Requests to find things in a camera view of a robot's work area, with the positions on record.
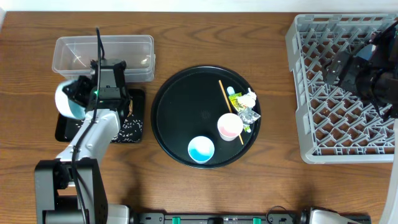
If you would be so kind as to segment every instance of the clear plastic container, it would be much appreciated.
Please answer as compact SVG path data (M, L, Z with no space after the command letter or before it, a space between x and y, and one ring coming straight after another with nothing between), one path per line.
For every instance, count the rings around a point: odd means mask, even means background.
M154 79L154 38L150 35L102 35L105 58L125 60L126 82ZM66 79L90 76L90 60L97 60L96 36L61 37L55 44L52 70Z

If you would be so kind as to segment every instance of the black tray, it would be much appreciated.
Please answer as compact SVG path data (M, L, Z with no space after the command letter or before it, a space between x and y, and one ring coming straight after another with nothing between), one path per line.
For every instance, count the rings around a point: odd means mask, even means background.
M218 118L229 113L218 80L226 90L247 93L249 83L236 72L222 67L198 66L178 72L168 79L152 104L151 123L155 138L173 159L196 168L222 167L239 159L253 145L260 129L260 119L252 132L226 142L217 130ZM256 100L253 110L260 114ZM188 143L196 136L206 136L215 145L214 156L206 164L197 164L188 154Z
M119 133L111 142L137 143L142 139L142 128L144 126L145 93L142 90L130 89L132 100L132 115L121 125ZM83 121L70 119L59 114L55 139L60 142L70 142L79 131Z

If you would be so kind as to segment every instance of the wooden chopstick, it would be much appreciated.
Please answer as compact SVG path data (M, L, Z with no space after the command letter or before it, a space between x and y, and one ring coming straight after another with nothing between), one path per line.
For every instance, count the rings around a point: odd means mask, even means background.
M221 80L218 80L218 83L220 84L221 91L223 91L225 103L226 103L226 105L228 106L229 112L232 113L231 106L229 105L228 98L226 97L226 94L225 94L225 90L224 90L223 83L221 82ZM239 139L241 140L241 143L242 143L242 145L243 145L243 139L242 139L241 134L239 134Z

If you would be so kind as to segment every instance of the pink cup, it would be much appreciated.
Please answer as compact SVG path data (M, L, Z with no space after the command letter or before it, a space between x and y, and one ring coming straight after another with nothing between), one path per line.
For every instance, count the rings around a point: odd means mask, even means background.
M218 119L217 128L224 141L232 141L241 134L243 122L238 115L226 113Z

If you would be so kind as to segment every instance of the wooden table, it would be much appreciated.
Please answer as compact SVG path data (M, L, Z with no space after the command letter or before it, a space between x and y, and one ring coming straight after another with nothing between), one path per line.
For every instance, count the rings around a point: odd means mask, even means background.
M8 12L0 34L0 223L35 223L34 167L67 143L54 138L54 103L63 80L51 71L59 37L150 34L156 72L146 92L144 139L110 145L101 165L108 202L138 212L265 213L322 206L368 213L377 223L391 164L308 165L300 158L296 96L285 34L295 14ZM193 169L170 158L150 127L157 90L174 73L215 64L240 73L261 104L252 148L220 169Z

